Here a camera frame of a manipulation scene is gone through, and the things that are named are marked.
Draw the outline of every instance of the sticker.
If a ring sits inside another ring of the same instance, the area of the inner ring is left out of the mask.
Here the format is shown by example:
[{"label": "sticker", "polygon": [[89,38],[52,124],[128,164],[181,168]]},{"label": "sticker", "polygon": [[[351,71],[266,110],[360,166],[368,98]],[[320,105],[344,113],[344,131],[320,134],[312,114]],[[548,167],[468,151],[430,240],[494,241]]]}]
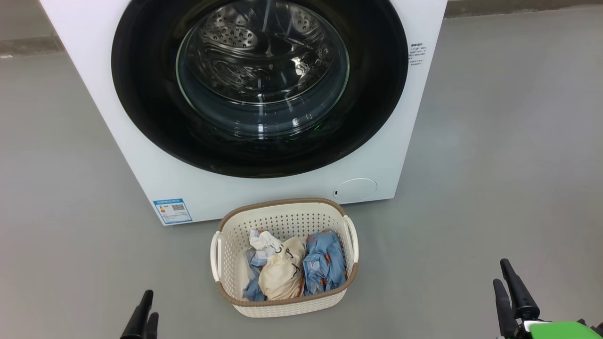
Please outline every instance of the sticker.
[{"label": "sticker", "polygon": [[186,208],[182,199],[156,200],[153,203],[166,225],[192,221],[188,208]]},{"label": "sticker", "polygon": [[413,43],[408,48],[408,65],[418,66],[423,64],[427,47],[423,46],[423,43]]}]

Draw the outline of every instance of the white laundry basket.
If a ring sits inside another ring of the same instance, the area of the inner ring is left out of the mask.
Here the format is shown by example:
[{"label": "white laundry basket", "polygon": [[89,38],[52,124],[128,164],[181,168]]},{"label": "white laundry basket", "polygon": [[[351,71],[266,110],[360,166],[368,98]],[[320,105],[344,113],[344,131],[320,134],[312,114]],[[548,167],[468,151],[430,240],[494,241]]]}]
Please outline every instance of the white laundry basket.
[{"label": "white laundry basket", "polygon": [[[250,248],[251,229],[267,230],[287,239],[324,229],[334,230],[341,240],[347,280],[343,286],[312,296],[287,300],[249,302],[242,292],[248,284],[244,252]],[[211,245],[212,273],[220,293],[239,312],[252,318],[284,317],[318,311],[337,304],[358,273],[358,237],[351,219],[340,205],[323,198],[268,201],[235,209],[220,222]]]}]

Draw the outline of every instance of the light blue fabric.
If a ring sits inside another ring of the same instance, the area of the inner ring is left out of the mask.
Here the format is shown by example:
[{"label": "light blue fabric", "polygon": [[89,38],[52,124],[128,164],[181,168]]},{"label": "light blue fabric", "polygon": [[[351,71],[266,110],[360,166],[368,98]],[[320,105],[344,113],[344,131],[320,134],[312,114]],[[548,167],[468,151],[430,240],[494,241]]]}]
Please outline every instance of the light blue fabric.
[{"label": "light blue fabric", "polygon": [[325,230],[309,236],[306,242],[308,255],[303,260],[306,275],[304,295],[334,290],[343,285],[346,282],[346,263],[337,233]]},{"label": "light blue fabric", "polygon": [[247,284],[247,287],[245,287],[245,289],[243,290],[243,298],[247,298],[251,302],[263,302],[266,300],[266,296],[264,296],[262,290],[260,290],[258,282],[260,278],[260,267],[266,264],[266,260],[264,260],[263,265],[255,265],[254,263],[258,261],[255,260],[258,259],[256,257],[255,249],[248,249],[245,252],[245,257],[247,257],[247,262],[249,262],[249,278],[251,280],[249,281],[249,284]]}]

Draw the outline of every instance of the white washing machine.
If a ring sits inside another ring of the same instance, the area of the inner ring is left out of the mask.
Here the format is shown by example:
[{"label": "white washing machine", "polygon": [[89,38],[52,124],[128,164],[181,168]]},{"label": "white washing machine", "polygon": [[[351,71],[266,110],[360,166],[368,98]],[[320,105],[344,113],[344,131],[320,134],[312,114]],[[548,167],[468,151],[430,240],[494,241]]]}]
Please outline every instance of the white washing machine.
[{"label": "white washing machine", "polygon": [[393,198],[446,0],[41,0],[163,224]]}]

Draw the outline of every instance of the clothes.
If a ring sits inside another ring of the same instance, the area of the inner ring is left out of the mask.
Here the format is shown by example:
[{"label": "clothes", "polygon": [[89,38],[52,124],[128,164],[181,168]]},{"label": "clothes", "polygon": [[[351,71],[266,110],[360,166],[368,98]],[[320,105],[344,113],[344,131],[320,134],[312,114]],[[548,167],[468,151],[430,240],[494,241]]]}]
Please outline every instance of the clothes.
[{"label": "clothes", "polygon": [[253,248],[245,252],[245,257],[249,262],[249,284],[243,290],[243,297],[251,302],[263,302],[266,300],[266,296],[262,293],[258,284],[260,271],[268,262],[268,258],[274,255],[276,249],[281,248],[281,242],[273,237],[270,232],[251,230],[249,243]]},{"label": "clothes", "polygon": [[264,296],[258,284],[261,267],[252,264],[253,259],[256,257],[256,249],[248,249],[245,252],[245,257],[247,257],[247,262],[249,262],[249,270],[247,270],[249,284],[243,290],[243,298],[247,298],[251,302],[263,302],[266,300],[266,296]]},{"label": "clothes", "polygon": [[270,232],[251,230],[249,243],[256,249],[256,255],[251,261],[255,266],[266,265],[266,260],[274,254],[276,249],[280,248],[281,242],[273,237]]},{"label": "clothes", "polygon": [[305,295],[334,290],[347,279],[346,263],[337,233],[324,230],[307,239],[308,255],[303,260]]},{"label": "clothes", "polygon": [[268,258],[259,278],[259,287],[267,300],[295,298],[302,294],[302,261],[306,247],[298,237],[287,239],[280,250]]}]

